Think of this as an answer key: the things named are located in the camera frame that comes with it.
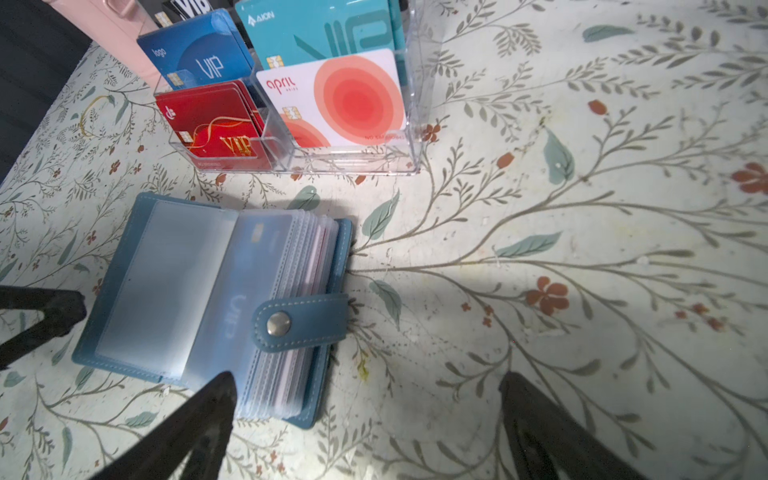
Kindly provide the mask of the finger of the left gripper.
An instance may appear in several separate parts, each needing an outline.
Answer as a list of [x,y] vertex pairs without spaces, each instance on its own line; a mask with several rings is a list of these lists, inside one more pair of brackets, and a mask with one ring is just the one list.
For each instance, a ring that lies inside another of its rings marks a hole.
[[67,335],[87,316],[85,297],[75,290],[2,286],[1,309],[37,311],[42,319],[1,345],[1,369],[53,338]]

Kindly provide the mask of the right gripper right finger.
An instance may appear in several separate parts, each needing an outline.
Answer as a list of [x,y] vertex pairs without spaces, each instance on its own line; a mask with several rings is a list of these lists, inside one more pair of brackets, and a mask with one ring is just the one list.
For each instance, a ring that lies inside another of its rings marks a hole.
[[564,410],[516,372],[499,391],[502,417],[520,479],[641,479]]

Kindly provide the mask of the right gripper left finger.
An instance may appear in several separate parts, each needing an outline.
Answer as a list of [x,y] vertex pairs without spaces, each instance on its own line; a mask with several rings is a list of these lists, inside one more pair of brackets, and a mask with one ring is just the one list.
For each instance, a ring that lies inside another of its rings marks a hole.
[[216,479],[233,431],[237,390],[231,372],[219,373],[96,479]]

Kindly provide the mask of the light blue VIP wallet card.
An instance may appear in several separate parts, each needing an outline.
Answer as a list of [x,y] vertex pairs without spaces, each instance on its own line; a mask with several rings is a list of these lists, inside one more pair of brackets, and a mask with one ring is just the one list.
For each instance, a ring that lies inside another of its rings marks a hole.
[[277,210],[239,215],[182,374],[185,386],[199,389],[229,371],[237,390],[244,390],[257,353],[253,318],[276,295],[286,246],[299,223]]

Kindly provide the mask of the pink white circle card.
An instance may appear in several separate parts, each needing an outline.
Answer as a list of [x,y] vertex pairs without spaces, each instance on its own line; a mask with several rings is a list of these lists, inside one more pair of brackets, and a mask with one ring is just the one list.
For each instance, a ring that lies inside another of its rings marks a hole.
[[301,148],[405,140],[406,111],[389,49],[263,70],[256,79]]

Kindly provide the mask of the red VIP card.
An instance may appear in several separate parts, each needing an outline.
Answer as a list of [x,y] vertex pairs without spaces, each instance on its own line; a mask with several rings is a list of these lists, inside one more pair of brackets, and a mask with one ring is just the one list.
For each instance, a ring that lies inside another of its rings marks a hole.
[[155,96],[183,150],[201,171],[271,168],[260,138],[265,122],[242,79]]

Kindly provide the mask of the black VIP card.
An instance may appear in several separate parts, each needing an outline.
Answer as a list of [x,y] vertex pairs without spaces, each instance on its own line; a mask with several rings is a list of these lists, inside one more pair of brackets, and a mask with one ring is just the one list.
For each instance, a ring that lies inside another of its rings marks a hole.
[[214,7],[207,0],[169,0],[160,1],[150,16],[160,27],[169,27],[212,10]]

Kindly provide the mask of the teal VIP card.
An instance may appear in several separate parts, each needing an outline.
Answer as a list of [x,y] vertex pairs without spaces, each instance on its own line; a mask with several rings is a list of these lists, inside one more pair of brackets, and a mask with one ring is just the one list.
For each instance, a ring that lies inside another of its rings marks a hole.
[[396,1],[239,1],[242,21],[263,70],[389,49],[407,84],[405,35]]

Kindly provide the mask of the pink pencil cup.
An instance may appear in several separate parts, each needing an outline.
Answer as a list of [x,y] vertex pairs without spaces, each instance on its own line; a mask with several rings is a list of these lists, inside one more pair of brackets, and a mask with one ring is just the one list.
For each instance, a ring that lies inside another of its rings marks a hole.
[[155,87],[160,73],[137,43],[158,29],[138,1],[44,0],[115,59]]

